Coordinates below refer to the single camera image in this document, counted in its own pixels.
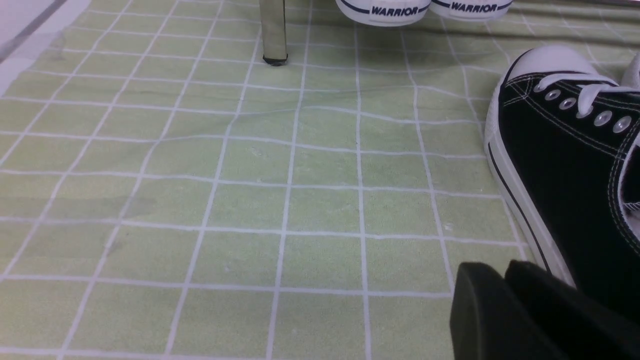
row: white wall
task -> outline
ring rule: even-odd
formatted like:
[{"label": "white wall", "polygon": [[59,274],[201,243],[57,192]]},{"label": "white wall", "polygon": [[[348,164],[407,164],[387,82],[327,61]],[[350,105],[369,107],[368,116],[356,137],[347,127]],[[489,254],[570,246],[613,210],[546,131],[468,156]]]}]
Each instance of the white wall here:
[{"label": "white wall", "polygon": [[53,0],[0,0],[0,45],[18,35]]}]

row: white toe cap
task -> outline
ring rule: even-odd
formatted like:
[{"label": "white toe cap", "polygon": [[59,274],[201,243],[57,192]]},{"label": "white toe cap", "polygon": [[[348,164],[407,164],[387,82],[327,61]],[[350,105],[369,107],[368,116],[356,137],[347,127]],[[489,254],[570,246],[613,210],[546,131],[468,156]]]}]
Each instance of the white toe cap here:
[{"label": "white toe cap", "polygon": [[577,71],[585,74],[598,74],[587,59],[562,45],[537,47],[524,54],[513,65],[509,79],[532,72]]}]

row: shoe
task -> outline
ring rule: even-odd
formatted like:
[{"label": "shoe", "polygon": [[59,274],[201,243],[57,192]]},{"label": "shoe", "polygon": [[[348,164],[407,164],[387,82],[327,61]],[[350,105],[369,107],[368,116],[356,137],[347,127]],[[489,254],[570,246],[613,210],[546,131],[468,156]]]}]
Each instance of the shoe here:
[{"label": "shoe", "polygon": [[496,87],[484,148],[536,262],[640,323],[640,91],[558,45]]},{"label": "shoe", "polygon": [[431,0],[431,11],[459,21],[488,21],[501,18],[513,0]]},{"label": "shoe", "polygon": [[349,19],[382,28],[405,26],[420,21],[431,0],[335,0]]}]

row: green checkered mat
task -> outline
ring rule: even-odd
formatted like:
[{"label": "green checkered mat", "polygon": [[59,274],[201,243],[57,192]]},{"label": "green checkered mat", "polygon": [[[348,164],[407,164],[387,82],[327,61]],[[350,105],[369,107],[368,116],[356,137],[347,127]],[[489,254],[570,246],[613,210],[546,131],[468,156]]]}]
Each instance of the green checkered mat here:
[{"label": "green checkered mat", "polygon": [[378,29],[287,0],[94,0],[0,99],[0,359],[452,359],[462,261],[531,259],[489,97],[567,42],[620,77],[636,10]]}]

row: black rubber foot cap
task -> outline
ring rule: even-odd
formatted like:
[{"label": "black rubber foot cap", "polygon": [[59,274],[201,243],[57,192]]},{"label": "black rubber foot cap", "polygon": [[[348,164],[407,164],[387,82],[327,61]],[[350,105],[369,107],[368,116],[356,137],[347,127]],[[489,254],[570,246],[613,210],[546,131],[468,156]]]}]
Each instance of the black rubber foot cap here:
[{"label": "black rubber foot cap", "polygon": [[287,59],[289,59],[289,55],[287,54],[287,57],[284,59],[269,59],[264,56],[262,57],[262,59],[264,60],[264,62],[266,62],[271,66],[282,66],[287,63]]}]

